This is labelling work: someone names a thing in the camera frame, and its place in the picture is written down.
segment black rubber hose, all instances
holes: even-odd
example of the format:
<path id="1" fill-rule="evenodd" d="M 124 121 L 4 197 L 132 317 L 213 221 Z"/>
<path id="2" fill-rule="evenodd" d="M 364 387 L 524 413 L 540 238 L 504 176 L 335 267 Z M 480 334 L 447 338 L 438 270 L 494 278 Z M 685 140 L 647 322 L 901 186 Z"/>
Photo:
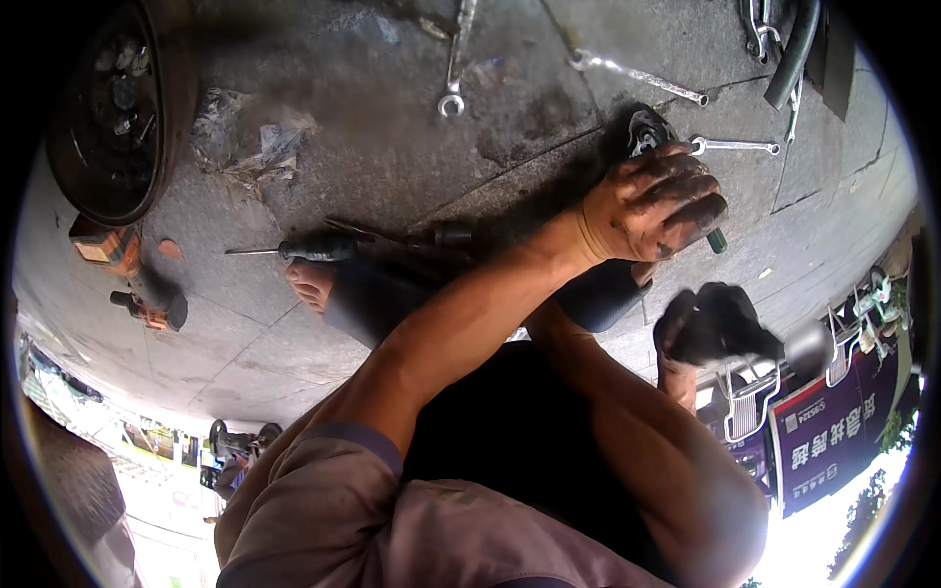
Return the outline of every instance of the black rubber hose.
<path id="1" fill-rule="evenodd" d="M 804 64 L 810 45 L 817 32 L 817 21 L 821 16 L 821 0 L 802 0 L 797 7 L 797 17 L 794 19 L 794 28 L 790 31 L 788 48 L 781 57 L 781 63 L 774 72 L 774 77 L 765 91 L 765 100 L 781 110 L 787 101 L 790 91 L 797 85 L 797 80 L 804 73 Z"/>

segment cordless drill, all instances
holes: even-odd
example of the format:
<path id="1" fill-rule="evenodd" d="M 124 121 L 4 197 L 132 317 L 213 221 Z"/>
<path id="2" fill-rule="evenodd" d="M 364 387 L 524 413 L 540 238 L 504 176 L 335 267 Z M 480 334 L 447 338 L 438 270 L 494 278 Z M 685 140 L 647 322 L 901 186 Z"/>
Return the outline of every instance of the cordless drill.
<path id="1" fill-rule="evenodd" d="M 112 292 L 112 304 L 123 306 L 149 328 L 180 330 L 186 322 L 186 297 L 141 263 L 137 224 L 111 229 L 79 215 L 69 238 L 83 260 L 127 279 L 131 292 Z"/>

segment greasy hand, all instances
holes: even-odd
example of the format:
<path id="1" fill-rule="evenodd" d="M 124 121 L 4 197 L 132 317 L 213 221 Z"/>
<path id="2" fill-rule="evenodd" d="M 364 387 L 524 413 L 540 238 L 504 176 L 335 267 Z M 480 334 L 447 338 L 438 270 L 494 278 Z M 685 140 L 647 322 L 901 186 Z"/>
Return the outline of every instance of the greasy hand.
<path id="1" fill-rule="evenodd" d="M 582 232 L 599 259 L 670 258 L 727 217 L 719 183 L 685 143 L 612 167 L 581 204 Z"/>

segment pavement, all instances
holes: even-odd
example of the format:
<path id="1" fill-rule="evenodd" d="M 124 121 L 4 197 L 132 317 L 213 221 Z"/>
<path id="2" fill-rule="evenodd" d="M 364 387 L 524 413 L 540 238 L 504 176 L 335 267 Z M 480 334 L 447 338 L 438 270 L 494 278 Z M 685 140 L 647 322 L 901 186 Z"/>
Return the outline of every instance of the pavement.
<path id="1" fill-rule="evenodd" d="M 180 284 L 179 333 L 144 328 L 113 306 L 119 280 L 83 263 L 68 231 L 77 211 L 35 162 L 17 234 L 13 288 L 21 324 L 63 367 L 113 402 L 204 434 L 210 419 L 287 424 L 336 389 L 368 350 L 298 306 L 277 256 L 227 257 L 316 229 L 327 216 L 389 231 L 442 218 L 509 243 L 577 199 L 598 173 L 607 125 L 649 103 L 680 136 L 769 140 L 782 152 L 707 151 L 729 202 L 729 250 L 705 241 L 665 263 L 643 305 L 598 338 L 618 361 L 656 377 L 651 331 L 681 288 L 738 283 L 784 334 L 845 298 L 893 243 L 917 200 L 915 159 L 878 76 L 861 53 L 846 121 L 810 84 L 797 139 L 789 111 L 763 99 L 774 64 L 744 50 L 738 2 L 480 0 L 461 93 L 443 119 L 450 44 L 384 2 L 194 2 L 207 32 L 203 89 L 256 93 L 308 113 L 316 130 L 287 182 L 258 193 L 199 170 L 187 151 L 145 217 L 146 263 Z M 422 2 L 451 18 L 456 2 Z M 773 14 L 785 36 L 790 14 Z M 576 72 L 579 46 L 705 91 L 705 108 L 611 72 Z M 172 239 L 182 260 L 156 251 Z"/>

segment black shorts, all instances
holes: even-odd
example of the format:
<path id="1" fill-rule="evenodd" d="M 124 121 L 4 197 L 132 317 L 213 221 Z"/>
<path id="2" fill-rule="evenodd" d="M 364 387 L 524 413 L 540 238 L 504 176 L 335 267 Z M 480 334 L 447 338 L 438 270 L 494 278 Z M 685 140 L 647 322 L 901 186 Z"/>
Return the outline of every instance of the black shorts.
<path id="1" fill-rule="evenodd" d="M 587 402 L 532 342 L 504 344 L 419 414 L 403 480 L 443 479 L 529 504 L 677 583 L 633 497 L 601 458 Z"/>

